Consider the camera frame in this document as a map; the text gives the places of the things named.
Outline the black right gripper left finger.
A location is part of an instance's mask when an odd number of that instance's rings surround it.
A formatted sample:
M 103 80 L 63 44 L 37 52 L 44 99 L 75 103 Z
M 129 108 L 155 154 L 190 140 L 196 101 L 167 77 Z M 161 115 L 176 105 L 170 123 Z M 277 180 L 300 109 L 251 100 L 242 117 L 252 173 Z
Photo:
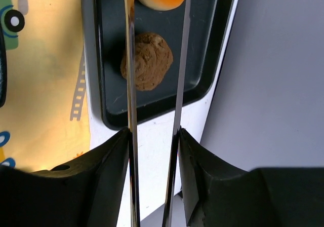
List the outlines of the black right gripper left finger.
M 1 166 L 1 226 L 116 226 L 128 129 L 51 170 Z

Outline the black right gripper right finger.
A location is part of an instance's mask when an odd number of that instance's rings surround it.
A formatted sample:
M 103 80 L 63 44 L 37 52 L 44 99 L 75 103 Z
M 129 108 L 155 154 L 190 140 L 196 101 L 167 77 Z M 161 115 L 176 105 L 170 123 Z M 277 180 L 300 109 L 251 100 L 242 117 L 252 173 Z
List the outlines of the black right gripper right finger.
M 187 226 L 323 226 L 323 168 L 244 171 L 179 136 Z

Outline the metal tongs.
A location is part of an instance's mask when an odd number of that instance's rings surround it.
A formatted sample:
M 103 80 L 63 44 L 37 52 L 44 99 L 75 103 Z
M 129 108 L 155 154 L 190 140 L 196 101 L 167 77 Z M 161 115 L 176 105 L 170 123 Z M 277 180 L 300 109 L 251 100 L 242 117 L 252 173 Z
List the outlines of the metal tongs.
M 126 68 L 127 68 L 127 103 L 128 103 L 128 129 L 129 134 L 129 161 L 130 161 L 130 193 L 131 193 L 131 226 L 140 226 L 139 201 L 139 175 L 138 175 L 138 140 L 137 140 L 137 106 L 135 87 L 135 0 L 124 0 L 126 16 Z M 169 161 L 168 183 L 162 226 L 172 225 L 172 208 L 177 168 L 179 146 L 179 131 L 183 94 L 185 83 L 185 70 L 187 61 L 187 48 L 190 30 L 191 0 L 185 1 L 182 45 L 176 96 L 176 107 L 173 125 L 173 137 Z

